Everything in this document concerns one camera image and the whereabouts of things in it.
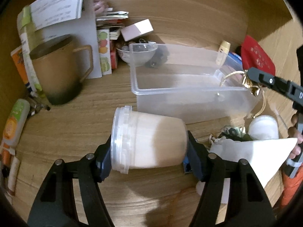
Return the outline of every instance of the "mug handle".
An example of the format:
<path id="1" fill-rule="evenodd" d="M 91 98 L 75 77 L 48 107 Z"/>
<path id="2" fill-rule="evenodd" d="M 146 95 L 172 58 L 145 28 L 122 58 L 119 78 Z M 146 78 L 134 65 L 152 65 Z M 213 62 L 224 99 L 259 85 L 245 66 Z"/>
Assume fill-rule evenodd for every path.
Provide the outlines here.
<path id="1" fill-rule="evenodd" d="M 73 50 L 73 53 L 81 51 L 81 50 L 88 50 L 89 52 L 89 61 L 90 61 L 90 66 L 89 69 L 84 73 L 84 75 L 80 78 L 80 83 L 84 81 L 84 79 L 87 78 L 87 76 L 93 71 L 94 69 L 94 61 L 93 61 L 93 49 L 90 45 L 84 45 L 82 47 L 76 48 Z"/>

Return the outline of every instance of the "transparent storage box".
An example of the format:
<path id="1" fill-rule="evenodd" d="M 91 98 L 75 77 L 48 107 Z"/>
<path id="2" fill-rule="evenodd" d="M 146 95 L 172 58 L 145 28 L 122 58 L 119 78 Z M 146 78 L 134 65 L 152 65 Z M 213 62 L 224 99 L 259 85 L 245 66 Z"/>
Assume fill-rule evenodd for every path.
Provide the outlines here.
<path id="1" fill-rule="evenodd" d="M 172 44 L 130 44 L 129 53 L 131 90 L 137 95 L 139 112 L 181 118 L 188 124 L 245 116 L 260 100 L 242 86 L 241 75 L 228 78 L 220 87 L 221 79 L 242 70 L 242 65 L 227 56 L 220 67 L 216 51 Z"/>

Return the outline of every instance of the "brown mug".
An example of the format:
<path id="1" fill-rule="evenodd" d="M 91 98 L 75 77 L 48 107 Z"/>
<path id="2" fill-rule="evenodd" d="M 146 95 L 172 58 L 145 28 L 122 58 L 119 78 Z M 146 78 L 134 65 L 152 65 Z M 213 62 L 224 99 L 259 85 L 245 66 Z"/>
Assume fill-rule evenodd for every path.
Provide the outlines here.
<path id="1" fill-rule="evenodd" d="M 79 76 L 74 53 L 88 50 L 90 67 Z M 75 48 L 73 37 L 63 35 L 44 42 L 29 54 L 42 90 L 53 105 L 69 102 L 82 88 L 82 82 L 93 71 L 93 54 L 90 45 Z"/>

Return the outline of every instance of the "finger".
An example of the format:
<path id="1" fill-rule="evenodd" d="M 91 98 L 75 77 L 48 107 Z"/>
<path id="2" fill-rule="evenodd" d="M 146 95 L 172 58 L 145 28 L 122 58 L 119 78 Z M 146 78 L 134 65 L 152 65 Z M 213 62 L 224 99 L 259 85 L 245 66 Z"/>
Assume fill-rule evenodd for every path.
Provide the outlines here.
<path id="1" fill-rule="evenodd" d="M 290 119 L 291 123 L 293 125 L 295 125 L 298 122 L 298 114 L 294 114 L 291 119 Z"/>
<path id="2" fill-rule="evenodd" d="M 294 147 L 294 149 L 291 151 L 291 153 L 293 153 L 295 156 L 297 156 L 297 155 L 301 154 L 301 148 L 298 145 L 296 145 Z"/>
<path id="3" fill-rule="evenodd" d="M 293 154 L 293 153 L 290 153 L 290 154 L 289 154 L 289 158 L 290 158 L 290 159 L 294 159 L 295 157 L 296 157 L 295 154 Z"/>
<path id="4" fill-rule="evenodd" d="M 303 135 L 298 132 L 298 130 L 295 128 L 295 127 L 290 127 L 288 129 L 288 135 L 290 137 L 294 137 L 294 138 L 297 138 L 298 139 L 298 144 L 301 144 L 303 142 Z"/>

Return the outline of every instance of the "bolt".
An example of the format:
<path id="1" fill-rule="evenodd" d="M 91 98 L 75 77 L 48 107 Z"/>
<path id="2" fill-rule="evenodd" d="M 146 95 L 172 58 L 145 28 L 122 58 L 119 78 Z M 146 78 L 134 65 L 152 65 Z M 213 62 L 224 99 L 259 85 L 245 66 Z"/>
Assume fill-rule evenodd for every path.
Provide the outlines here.
<path id="1" fill-rule="evenodd" d="M 59 165 L 62 164 L 62 162 L 63 162 L 63 160 L 58 159 L 58 160 L 55 161 L 55 165 L 56 165 L 56 166 L 59 166 Z"/>
<path id="2" fill-rule="evenodd" d="M 216 157 L 217 157 L 217 155 L 214 154 L 214 153 L 210 153 L 210 154 L 209 154 L 209 158 L 210 158 L 210 159 L 215 159 Z"/>
<path id="3" fill-rule="evenodd" d="M 89 154 L 87 154 L 85 157 L 86 157 L 87 159 L 92 159 L 92 158 L 94 158 L 94 154 L 89 153 Z"/>
<path id="4" fill-rule="evenodd" d="M 246 159 L 241 159 L 240 162 L 243 164 L 243 165 L 247 165 L 248 164 L 248 161 Z"/>

